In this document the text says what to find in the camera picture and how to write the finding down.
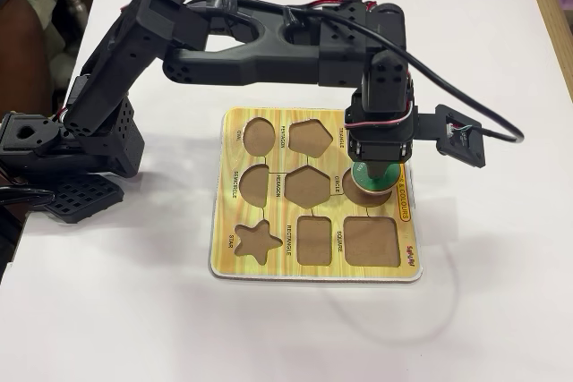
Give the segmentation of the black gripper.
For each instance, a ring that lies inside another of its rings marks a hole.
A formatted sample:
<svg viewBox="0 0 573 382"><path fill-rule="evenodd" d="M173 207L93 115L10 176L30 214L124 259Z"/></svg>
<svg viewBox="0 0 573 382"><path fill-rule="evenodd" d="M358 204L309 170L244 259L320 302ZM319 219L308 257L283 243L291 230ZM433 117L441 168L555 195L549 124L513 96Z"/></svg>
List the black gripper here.
<svg viewBox="0 0 573 382"><path fill-rule="evenodd" d="M382 178L390 163L404 163L411 157L418 111L412 97L406 100L404 112L367 113L363 110L362 93L356 91L345 111L348 155L353 161L365 162L373 180Z"/></svg>

